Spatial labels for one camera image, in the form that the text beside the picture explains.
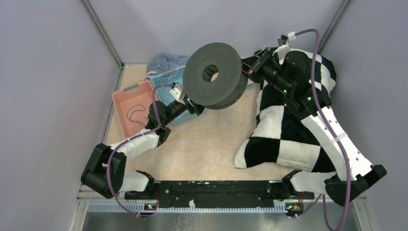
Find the black cable spool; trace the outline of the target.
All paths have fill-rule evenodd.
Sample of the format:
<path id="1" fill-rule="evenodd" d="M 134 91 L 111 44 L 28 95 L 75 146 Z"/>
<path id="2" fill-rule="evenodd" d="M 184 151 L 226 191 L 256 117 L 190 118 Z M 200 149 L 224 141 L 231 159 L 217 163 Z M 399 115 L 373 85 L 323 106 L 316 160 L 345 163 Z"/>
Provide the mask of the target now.
<path id="1" fill-rule="evenodd" d="M 245 92 L 247 82 L 237 51 L 222 42 L 199 48 L 185 65 L 182 78 L 185 94 L 211 110 L 235 104 Z"/>

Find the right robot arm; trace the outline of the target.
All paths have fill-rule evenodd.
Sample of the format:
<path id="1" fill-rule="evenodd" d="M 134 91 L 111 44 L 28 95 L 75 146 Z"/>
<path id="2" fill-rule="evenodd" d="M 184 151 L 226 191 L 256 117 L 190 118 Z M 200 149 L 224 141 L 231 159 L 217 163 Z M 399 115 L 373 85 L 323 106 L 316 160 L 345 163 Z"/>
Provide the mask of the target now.
<path id="1" fill-rule="evenodd" d="M 256 127 L 238 149 L 234 166 L 276 163 L 293 170 L 282 192 L 320 194 L 344 206 L 386 175 L 369 161 L 341 127 L 331 106 L 333 63 L 293 49 L 281 60 L 267 48 L 242 59 L 242 73 L 260 84 Z"/>

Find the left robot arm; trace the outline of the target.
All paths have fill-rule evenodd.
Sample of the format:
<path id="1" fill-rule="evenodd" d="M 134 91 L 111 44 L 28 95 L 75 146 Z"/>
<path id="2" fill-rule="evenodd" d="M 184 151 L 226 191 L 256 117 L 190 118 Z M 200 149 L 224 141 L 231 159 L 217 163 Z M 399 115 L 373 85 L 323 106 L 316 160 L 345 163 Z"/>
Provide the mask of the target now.
<path id="1" fill-rule="evenodd" d="M 171 132 L 167 125 L 186 111 L 199 116 L 204 106 L 187 99 L 174 100 L 169 105 L 161 101 L 151 103 L 148 123 L 138 134 L 119 143 L 100 143 L 94 147 L 81 183 L 107 199 L 121 192 L 138 194 L 143 199 L 152 197 L 154 178 L 140 170 L 126 173 L 127 161 L 162 145 Z"/>

